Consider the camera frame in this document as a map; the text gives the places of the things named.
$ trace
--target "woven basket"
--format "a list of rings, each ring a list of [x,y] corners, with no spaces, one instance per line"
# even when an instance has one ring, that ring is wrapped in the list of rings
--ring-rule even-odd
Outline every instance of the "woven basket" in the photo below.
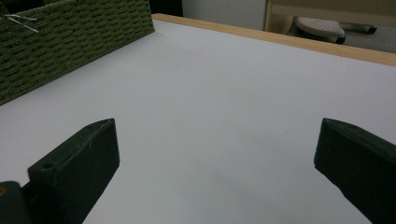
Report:
[[[154,32],[148,0],[44,1],[5,15],[0,0],[0,105]]]

